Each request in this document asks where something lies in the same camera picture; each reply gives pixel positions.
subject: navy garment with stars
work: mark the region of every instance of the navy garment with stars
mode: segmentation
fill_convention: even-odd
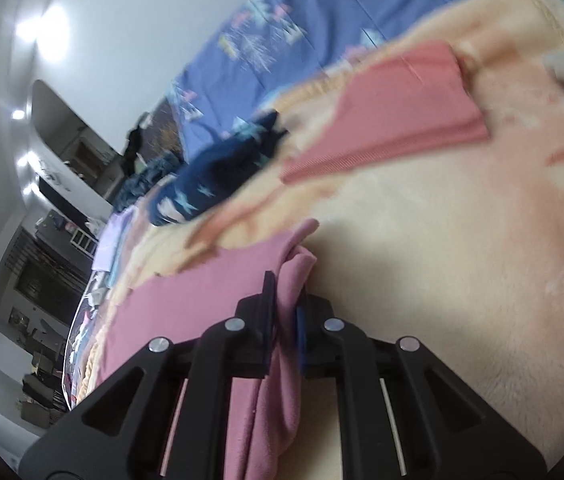
[[[229,198],[273,157],[286,131],[274,130],[277,112],[246,123],[233,135],[202,151],[149,204],[153,225],[181,223]]]

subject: peach blanket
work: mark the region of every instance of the peach blanket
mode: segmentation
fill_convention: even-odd
[[[285,186],[283,161],[329,123],[353,72],[425,40],[459,56],[491,140]],[[564,49],[560,0],[464,0],[359,64],[275,103],[290,130],[276,159],[194,222],[141,214],[101,312],[80,398],[98,381],[108,326],[130,288],[269,238],[311,216],[310,291],[388,341],[422,339],[554,465],[564,454],[564,91],[542,67]],[[330,383],[308,383],[278,478],[340,477]]]

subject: pink garment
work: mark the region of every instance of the pink garment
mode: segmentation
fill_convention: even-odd
[[[315,257],[298,244],[317,227],[316,220],[305,220],[294,232],[246,249],[220,249],[217,258],[202,266],[152,278],[131,292],[108,331],[98,384],[152,338],[194,339],[233,316],[239,300],[262,291],[264,273],[272,270],[280,325],[270,374],[264,380],[233,381],[224,478],[274,478],[278,457],[299,423],[294,311]]]
[[[289,184],[488,137],[451,47],[433,41],[355,76],[331,125],[281,178]]]

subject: blue fabric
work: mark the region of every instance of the blue fabric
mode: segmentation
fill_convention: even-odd
[[[249,0],[169,88],[187,162],[267,96],[377,47],[453,0]]]
[[[180,165],[178,158],[171,152],[163,152],[162,156],[151,160],[142,173],[134,174],[124,181],[113,201],[113,211],[121,213],[131,207],[161,179],[177,171]]]
[[[178,176],[164,184],[148,205],[153,225],[181,223],[229,198],[263,168],[286,132],[273,129],[273,112],[246,123],[233,135],[203,150]]]

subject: lavender cloth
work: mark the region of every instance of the lavender cloth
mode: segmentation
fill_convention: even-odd
[[[126,224],[133,218],[134,209],[135,206],[128,207],[123,212],[113,213],[110,216],[107,225],[100,235],[98,248],[93,257],[92,270],[110,272],[116,257],[116,251],[118,250],[118,242]]]

